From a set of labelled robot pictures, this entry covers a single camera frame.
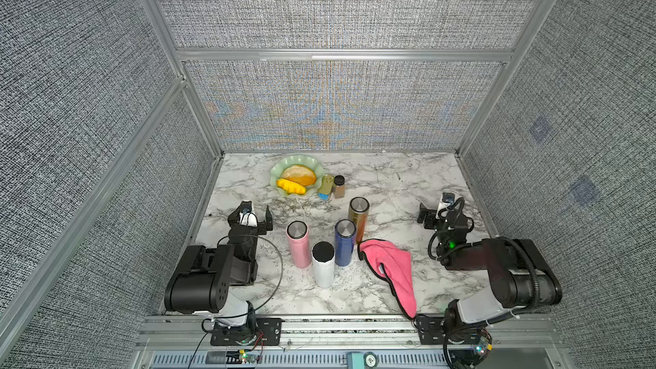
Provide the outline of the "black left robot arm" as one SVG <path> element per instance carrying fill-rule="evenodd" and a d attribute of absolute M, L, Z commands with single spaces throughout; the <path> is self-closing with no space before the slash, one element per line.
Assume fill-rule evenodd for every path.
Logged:
<path fill-rule="evenodd" d="M 215 331 L 256 333 L 256 308 L 230 292 L 233 286 L 254 285 L 259 237 L 273 230 L 269 208 L 258 220 L 250 201 L 227 217 L 228 235 L 214 248 L 190 245 L 184 250 L 164 292 L 168 312 L 198 314 L 214 324 Z"/>

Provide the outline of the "gold gradient thermos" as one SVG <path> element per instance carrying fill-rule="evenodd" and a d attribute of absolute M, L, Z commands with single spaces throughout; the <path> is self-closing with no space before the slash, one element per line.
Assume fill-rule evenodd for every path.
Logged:
<path fill-rule="evenodd" d="M 355 224 L 355 242 L 357 242 L 357 244 L 363 241 L 370 208 L 369 201 L 362 196 L 354 197 L 350 200 L 350 204 L 348 205 L 348 218 Z"/>

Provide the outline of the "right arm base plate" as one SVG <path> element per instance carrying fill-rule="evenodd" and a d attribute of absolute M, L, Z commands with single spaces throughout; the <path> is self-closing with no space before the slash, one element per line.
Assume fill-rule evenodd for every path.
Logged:
<path fill-rule="evenodd" d="M 412 324 L 422 345 L 439 345 L 447 341 L 453 345 L 475 345 L 481 339 L 490 338 L 483 327 L 465 324 L 459 318 L 436 314 L 417 314 Z"/>

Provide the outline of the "pink cloth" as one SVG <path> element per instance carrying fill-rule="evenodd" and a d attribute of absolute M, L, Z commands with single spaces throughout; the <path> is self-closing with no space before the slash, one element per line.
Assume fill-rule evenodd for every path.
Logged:
<path fill-rule="evenodd" d="M 365 261 L 369 269 L 389 285 L 402 314 L 414 319 L 417 302 L 413 288 L 412 255 L 390 241 L 376 238 L 359 243 L 357 251 L 359 259 Z"/>

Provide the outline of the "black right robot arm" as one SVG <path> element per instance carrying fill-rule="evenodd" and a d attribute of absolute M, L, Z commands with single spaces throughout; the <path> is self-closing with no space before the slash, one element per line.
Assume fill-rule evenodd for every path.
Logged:
<path fill-rule="evenodd" d="M 423 344 L 468 343 L 488 326 L 556 305 L 563 297 L 560 281 L 531 239 L 468 241 L 475 221 L 464 208 L 465 199 L 452 193 L 444 193 L 436 209 L 420 204 L 417 222 L 433 232 L 427 254 L 449 271 L 485 271 L 489 284 L 450 302 L 442 318 L 415 318 Z"/>

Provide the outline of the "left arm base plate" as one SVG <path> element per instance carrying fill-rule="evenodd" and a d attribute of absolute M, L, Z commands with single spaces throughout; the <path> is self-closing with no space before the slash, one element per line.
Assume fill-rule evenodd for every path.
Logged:
<path fill-rule="evenodd" d="M 215 323 L 210 331 L 212 346 L 227 346 L 238 349 L 252 349 L 258 344 L 279 346 L 283 321 L 280 318 L 255 317 L 247 319 L 243 326 L 224 326 Z"/>

